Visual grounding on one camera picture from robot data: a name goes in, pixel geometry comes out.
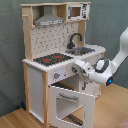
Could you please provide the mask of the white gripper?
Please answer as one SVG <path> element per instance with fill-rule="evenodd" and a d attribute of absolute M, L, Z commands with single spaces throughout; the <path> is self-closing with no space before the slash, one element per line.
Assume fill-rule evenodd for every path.
<path fill-rule="evenodd" d="M 75 72 L 81 80 L 88 79 L 92 70 L 93 67 L 90 63 L 81 60 L 76 60 L 72 65 L 72 71 Z"/>

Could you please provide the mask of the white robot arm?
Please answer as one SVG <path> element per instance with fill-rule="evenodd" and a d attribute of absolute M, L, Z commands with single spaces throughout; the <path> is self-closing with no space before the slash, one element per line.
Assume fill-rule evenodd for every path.
<path fill-rule="evenodd" d="M 96 62 L 95 66 L 92 66 L 88 62 L 76 60 L 72 69 L 82 81 L 89 80 L 108 86 L 112 83 L 114 74 L 127 56 L 128 27 L 120 36 L 120 50 L 112 61 L 108 58 L 101 58 Z"/>

